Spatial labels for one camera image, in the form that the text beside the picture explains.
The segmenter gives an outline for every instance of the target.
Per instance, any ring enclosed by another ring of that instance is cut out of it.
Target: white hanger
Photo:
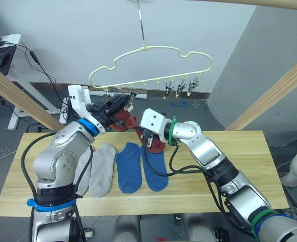
[[[89,82],[90,82],[90,84],[93,87],[95,87],[95,88],[103,88],[105,91],[108,91],[108,88],[109,87],[116,87],[118,89],[121,89],[121,87],[122,86],[125,86],[125,85],[130,85],[130,87],[133,88],[135,83],[143,83],[146,86],[147,85],[147,82],[149,82],[149,81],[156,81],[157,83],[160,83],[160,81],[162,79],[170,79],[170,81],[172,81],[175,77],[183,77],[183,78],[185,78],[186,76],[192,75],[192,74],[196,74],[197,77],[199,77],[201,75],[201,73],[207,72],[207,71],[209,71],[212,68],[212,58],[211,58],[211,56],[209,56],[206,53],[197,52],[197,51],[190,51],[186,55],[182,55],[180,49],[178,49],[176,47],[173,47],[173,46],[160,46],[160,45],[146,46],[145,38],[144,38],[142,16],[141,16],[141,12],[140,12],[140,8],[139,8],[139,2],[138,2],[138,0],[137,0],[137,4],[138,4],[139,20],[140,20],[140,25],[141,25],[141,30],[142,30],[143,47],[141,47],[140,49],[132,50],[130,52],[124,53],[124,54],[116,57],[114,59],[114,61],[113,61],[113,63],[114,63],[114,66],[113,67],[101,66],[101,67],[97,68],[96,70],[92,71],[90,73],[90,75],[89,75]],[[151,79],[144,79],[144,80],[140,80],[140,81],[124,82],[124,83],[111,84],[111,85],[105,85],[105,86],[96,86],[96,85],[93,84],[92,77],[93,77],[93,75],[95,73],[99,72],[102,69],[107,69],[109,71],[112,71],[112,70],[114,70],[114,69],[117,68],[117,61],[119,59],[122,59],[123,57],[128,56],[130,54],[134,54],[134,53],[141,52],[141,51],[148,51],[150,49],[173,49],[173,50],[176,50],[177,51],[178,57],[181,57],[181,58],[187,58],[191,54],[203,55],[203,56],[206,56],[210,60],[210,67],[208,69],[200,70],[200,71],[196,71],[196,72],[188,72],[188,73],[176,74],[176,75],[171,75],[171,76],[164,76],[164,77],[157,77],[157,78],[151,78]]]

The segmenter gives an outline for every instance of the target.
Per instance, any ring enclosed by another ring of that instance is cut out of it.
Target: metal rod
[[[137,6],[138,6],[138,15],[139,15],[140,27],[141,27],[141,30],[142,30],[143,47],[145,49],[146,48],[146,43],[145,43],[145,37],[144,37],[142,14],[140,12],[140,7],[139,7],[139,0],[137,0]]]

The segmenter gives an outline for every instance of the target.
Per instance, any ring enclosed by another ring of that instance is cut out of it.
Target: baseboard
[[[41,83],[41,82],[30,82],[32,86],[34,86],[36,89],[52,89],[52,86],[50,83]],[[56,87],[58,90],[61,91],[68,91],[68,85],[70,84],[64,84],[64,83],[57,83]],[[90,85],[83,85],[83,86],[88,86],[89,90],[97,90],[97,91],[103,91],[101,88],[94,88],[93,86]],[[117,89],[117,88],[110,88],[109,89],[111,92],[126,92],[128,93],[130,88],[122,88],[122,89]],[[163,90],[155,90],[155,89],[137,89],[138,93],[142,94],[147,94],[149,97],[163,97],[164,96],[164,91]],[[173,91],[170,94],[170,97],[175,96],[175,91]],[[192,92],[191,95],[188,97],[186,91],[183,91],[180,94],[180,98],[188,98],[188,99],[208,99],[210,96],[209,92]]]

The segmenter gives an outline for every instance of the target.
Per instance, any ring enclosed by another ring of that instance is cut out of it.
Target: green ring
[[[175,123],[176,122],[177,122],[177,117],[176,116],[173,116],[172,124],[171,124],[170,130],[169,130],[169,142],[168,142],[168,144],[170,146],[172,146],[172,134],[173,134],[173,129],[174,129],[174,126],[175,126]]]
[[[253,221],[251,221],[251,231],[258,241],[259,239],[255,234],[255,225],[259,222],[260,219],[262,219],[266,214],[269,214],[269,213],[276,213],[276,212],[271,209],[263,210],[253,218]]]

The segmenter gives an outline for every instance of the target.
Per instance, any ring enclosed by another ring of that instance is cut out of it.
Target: blue ring
[[[255,225],[255,235],[257,236],[257,238],[258,238],[258,233],[259,233],[260,227],[261,227],[261,225],[263,224],[263,222],[265,222],[267,219],[269,219],[269,218],[271,218],[271,217],[274,217],[274,216],[287,217],[287,218],[292,218],[292,219],[294,219],[293,217],[287,216],[287,215],[285,215],[285,214],[279,214],[279,213],[272,214],[272,215],[268,216],[267,218],[262,219],[261,221],[259,221],[259,222]]]
[[[63,204],[60,204],[60,205],[57,205],[57,206],[53,206],[53,207],[43,207],[43,206],[40,206],[39,204],[37,204],[33,198],[30,198],[28,201],[27,201],[27,205],[29,207],[33,206],[35,207],[35,209],[41,211],[41,212],[52,212],[52,211],[56,211],[56,210],[59,210],[59,209],[62,209],[62,208],[67,208],[67,207],[70,207],[72,206],[73,204],[75,204],[77,201],[77,199],[73,199],[67,203],[63,203]]]
[[[86,119],[80,118],[77,122],[79,122],[80,124],[84,125],[87,129],[89,129],[93,133],[94,136],[97,136],[99,134],[99,131],[95,127],[95,125],[88,122]]]

